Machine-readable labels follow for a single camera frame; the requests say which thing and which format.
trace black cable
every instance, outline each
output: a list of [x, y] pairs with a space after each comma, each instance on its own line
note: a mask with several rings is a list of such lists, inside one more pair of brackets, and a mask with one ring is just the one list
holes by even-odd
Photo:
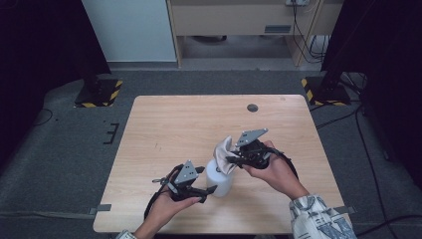
[[368, 78], [367, 78], [367, 76], [366, 76], [366, 75], [364, 75], [364, 74], [362, 74], [362, 73], [359, 73], [359, 75], [362, 77], [362, 88], [364, 89], [364, 88], [366, 87], [366, 84], [367, 84]]
[[308, 48], [307, 41], [305, 40], [304, 35], [302, 34], [302, 31], [301, 31], [301, 29], [299, 28], [299, 25], [298, 25], [298, 21], [297, 21], [297, 11], [298, 11], [298, 9], [297, 9], [296, 0], [292, 0], [292, 2], [293, 2], [293, 15], [294, 15], [293, 40], [294, 40], [296, 46], [299, 48], [299, 50], [301, 50], [302, 56], [304, 57], [305, 61], [307, 61], [308, 63], [311, 63], [311, 64], [321, 63], [321, 60], [319, 60], [317, 62], [312, 62], [312, 61], [308, 60], [308, 58], [305, 55], [304, 51], [299, 46], [299, 43], [296, 41], [296, 34], [295, 33], [296, 33], [296, 27], [298, 27], [299, 34], [302, 37], [302, 39], [304, 40], [304, 42], [305, 42], [304, 45], [307, 48], [307, 50], [310, 53], [310, 55], [313, 57], [313, 54], [311, 53], [310, 49]]
[[361, 236], [366, 235], [366, 234], [368, 234], [370, 232], [376, 231], [379, 228], [381, 228], [383, 226], [386, 226], [387, 224], [393, 223], [395, 221], [401, 221], [401, 220], [410, 219], [410, 218], [422, 218], [422, 215], [405, 215], [405, 216], [395, 217], [395, 218], [389, 219], [389, 220], [387, 220], [387, 221], [385, 221], [385, 222], [383, 222], [383, 223], [381, 223], [381, 224], [379, 224], [377, 226], [374, 226], [372, 228], [369, 228], [366, 231], [362, 231], [362, 232], [357, 233], [356, 234], [356, 237], [361, 237]]
[[354, 92], [356, 92], [358, 95], [360, 95], [363, 91], [363, 87], [360, 88], [357, 83], [354, 82], [353, 78], [351, 77], [350, 73], [343, 73], [343, 76], [346, 76], [348, 81], [350, 82], [351, 86], [349, 86]]
[[0, 212], [0, 218], [58, 218], [58, 219], [78, 219], [93, 220], [95, 215], [72, 213], [72, 212], [45, 212], [45, 211], [16, 211], [16, 212]]
[[[367, 146], [366, 146], [366, 142], [365, 142], [365, 139], [364, 139], [364, 137], [363, 137], [362, 130], [360, 129], [360, 124], [359, 124], [359, 120], [358, 120], [357, 113], [358, 113], [358, 111], [355, 111], [355, 112], [354, 112], [354, 118], [355, 118], [355, 120], [356, 120], [357, 130], [358, 130], [358, 132], [359, 132], [360, 139], [362, 140], [363, 148], [365, 149], [366, 157], [367, 157], [367, 159], [368, 159], [369, 166], [370, 166], [370, 169], [371, 169], [371, 172], [372, 172], [373, 181], [374, 181], [374, 183], [375, 183], [376, 194], [377, 194], [377, 196], [378, 196], [378, 201], [379, 201], [379, 204], [380, 204], [380, 206], [381, 206], [382, 216], [384, 217], [384, 221], [388, 221], [388, 219], [387, 219], [387, 215], [386, 215], [386, 213], [385, 213], [384, 202], [382, 201], [382, 197], [381, 197], [381, 191], [379, 190], [378, 179], [376, 178], [376, 173], [375, 173], [375, 169], [374, 169], [374, 167], [373, 167], [372, 159], [371, 159], [371, 157], [370, 157], [370, 155], [369, 155], [369, 151], [368, 151], [368, 148], [367, 148]], [[396, 234], [394, 233], [394, 231], [392, 230], [392, 228], [391, 228], [390, 224], [389, 224], [389, 223], [387, 223], [386, 225], [387, 225], [387, 227], [388, 227], [389, 231], [391, 232], [391, 234], [393, 235], [393, 237], [394, 237], [394, 238], [398, 238], [398, 237], [397, 237], [397, 235], [396, 235]]]
[[317, 109], [322, 108], [322, 107], [325, 107], [325, 106], [329, 106], [329, 105], [324, 104], [324, 105], [321, 105], [321, 106], [317, 106], [317, 107], [315, 107], [313, 109], [310, 109], [310, 112], [313, 112], [314, 110], [317, 110]]
[[151, 210], [151, 207], [154, 204], [155, 200], [158, 198], [158, 196], [161, 195], [161, 193], [167, 191], [167, 190], [163, 191], [163, 189], [167, 185], [167, 183], [170, 181], [170, 178], [173, 176], [173, 173], [177, 170], [180, 170], [180, 168], [182, 167], [183, 167], [183, 164], [177, 165], [171, 170], [170, 173], [168, 173], [168, 175], [164, 179], [164, 183], [161, 184], [161, 187], [158, 189], [158, 191], [152, 195], [151, 199], [149, 199], [148, 205], [146, 206], [145, 212], [143, 213], [143, 219], [146, 219], [146, 217], [148, 216], [149, 211]]
[[330, 120], [330, 121], [327, 121], [327, 122], [324, 122], [324, 123], [322, 123], [322, 124], [320, 124], [320, 125], [317, 125], [316, 126], [316, 129], [321, 129], [321, 128], [323, 128], [323, 127], [325, 127], [325, 126], [327, 126], [327, 125], [329, 125], [329, 124], [332, 124], [332, 123], [334, 123], [334, 122], [336, 122], [336, 121], [339, 121], [339, 120], [344, 120], [344, 119], [347, 119], [347, 118], [349, 118], [349, 117], [351, 117], [351, 116], [353, 116], [353, 114], [355, 114], [355, 112], [357, 112], [360, 108], [362, 107], [362, 105], [360, 105], [356, 110], [354, 110], [353, 112], [351, 112], [350, 114], [347, 114], [346, 116], [344, 116], [344, 117], [341, 117], [341, 118], [338, 118], [338, 119], [332, 119], [332, 120]]
[[325, 36], [323, 36], [322, 51], [321, 51], [320, 53], [319, 53], [319, 52], [315, 52], [315, 51], [313, 50], [314, 45], [316, 45], [316, 46], [317, 46], [316, 39], [317, 39], [317, 36], [313, 36], [313, 39], [311, 40], [311, 45], [310, 45], [310, 52], [311, 52], [311, 56], [312, 56], [314, 59], [319, 59], [319, 60], [323, 61], [323, 58], [325, 57], [325, 53], [324, 53], [324, 51], [323, 51], [324, 46], [325, 46]]
[[40, 126], [40, 125], [43, 125], [44, 123], [46, 123], [46, 122], [48, 122], [48, 121], [50, 121], [50, 120], [52, 119], [52, 117], [53, 117], [53, 112], [52, 112], [52, 111], [50, 111], [49, 109], [41, 109], [41, 111], [46, 111], [46, 112], [49, 112], [49, 113], [50, 113], [49, 118], [48, 118], [47, 120], [43, 121], [43, 122], [36, 123], [36, 124], [34, 124], [33, 126]]
[[358, 96], [361, 94], [361, 89], [360, 88], [357, 88], [353, 84], [347, 83], [343, 79], [340, 79], [339, 82], [342, 83], [343, 85], [347, 86], [352, 91], [354, 91]]

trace sleeve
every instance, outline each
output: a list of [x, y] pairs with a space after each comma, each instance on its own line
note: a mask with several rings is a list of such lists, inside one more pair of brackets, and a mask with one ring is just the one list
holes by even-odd
[[136, 237], [134, 237], [130, 232], [128, 232], [127, 230], [123, 230], [122, 232], [120, 232], [115, 239], [136, 239]]
[[290, 211], [295, 238], [356, 238], [344, 217], [334, 209], [326, 207], [319, 195], [308, 195], [292, 201]]

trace floor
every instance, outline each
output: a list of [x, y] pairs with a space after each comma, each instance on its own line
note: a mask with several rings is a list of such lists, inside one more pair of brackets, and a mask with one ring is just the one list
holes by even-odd
[[[303, 62], [295, 67], [285, 39], [280, 36], [229, 36], [226, 41], [188, 38], [180, 68], [140, 65], [112, 69], [115, 77], [125, 79], [113, 108], [74, 109], [72, 100], [82, 82], [51, 91], [45, 100], [45, 108], [52, 110], [51, 114], [40, 113], [41, 127], [29, 134], [8, 176], [0, 178], [0, 238], [108, 238], [93, 231], [91, 219], [57, 220], [18, 211], [73, 211], [80, 215], [86, 213], [87, 206], [99, 203], [121, 138], [120, 133], [115, 144], [105, 147], [103, 142], [108, 135], [104, 131], [109, 130], [111, 122], [120, 121], [124, 127], [135, 96], [192, 92], [304, 95], [299, 82], [292, 83], [290, 79], [299, 81], [307, 74], [322, 76], [318, 61], [326, 45], [327, 37], [317, 37], [313, 45], [317, 57], [306, 53], [307, 59], [316, 63]], [[176, 84], [171, 79], [174, 72], [179, 73]], [[221, 86], [204, 79], [209, 76], [218, 78]], [[359, 85], [364, 82], [359, 74], [350, 76]], [[202, 79], [209, 89], [198, 84]], [[250, 85], [229, 89], [239, 86], [232, 83], [246, 81]], [[356, 94], [349, 93], [358, 100]], [[384, 217], [421, 215], [422, 191], [412, 184], [399, 162], [385, 160], [368, 119], [355, 114], [333, 121], [354, 113], [358, 106], [359, 103], [347, 107], [310, 106], [310, 111], [344, 203], [357, 209], [350, 219], [355, 232], [361, 233], [382, 223]], [[368, 151], [364, 150], [356, 127], [358, 121]], [[390, 227], [383, 226], [359, 238], [419, 238], [422, 234], [420, 219], [394, 221]], [[2, 237], [2, 232], [9, 234]]]

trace gray carpet floor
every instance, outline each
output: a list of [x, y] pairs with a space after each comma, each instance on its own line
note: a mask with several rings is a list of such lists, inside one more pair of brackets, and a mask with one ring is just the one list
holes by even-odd
[[[13, 161], [0, 178], [0, 238], [108, 238], [93, 230], [93, 219], [55, 219], [6, 215], [6, 212], [86, 214], [100, 204], [131, 105], [141, 95], [305, 95], [301, 79], [319, 72], [298, 71], [132, 71], [113, 72], [123, 80], [112, 107], [78, 109], [74, 100], [83, 82], [50, 91]], [[350, 92], [353, 99], [358, 96]], [[312, 111], [321, 125], [355, 111], [322, 107]], [[422, 214], [422, 191], [400, 162], [387, 161], [369, 120], [357, 114], [374, 166], [387, 218]], [[112, 144], [108, 131], [119, 128]], [[356, 233], [384, 221], [356, 119], [353, 116], [318, 130]], [[391, 224], [398, 238], [421, 238], [422, 220]], [[361, 238], [394, 238], [387, 227]]]

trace yellow and black hazard tape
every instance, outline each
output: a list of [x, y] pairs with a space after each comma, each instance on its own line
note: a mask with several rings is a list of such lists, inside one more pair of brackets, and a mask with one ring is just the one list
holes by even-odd
[[85, 102], [85, 103], [77, 104], [77, 105], [75, 105], [75, 107], [77, 107], [77, 108], [111, 107], [112, 104], [115, 101], [115, 98], [118, 95], [118, 92], [120, 91], [120, 87], [121, 87], [122, 83], [123, 83], [123, 81], [116, 81], [115, 86], [114, 86], [114, 88], [111, 92], [111, 95], [109, 97], [109, 100], [107, 102], [102, 102], [102, 103]]
[[310, 102], [311, 106], [322, 106], [322, 105], [329, 105], [329, 106], [346, 106], [346, 102], [342, 101], [317, 101], [314, 99], [314, 94], [311, 91], [311, 87], [308, 84], [307, 79], [302, 79], [302, 86], [305, 89], [305, 93], [307, 94], [308, 101]]

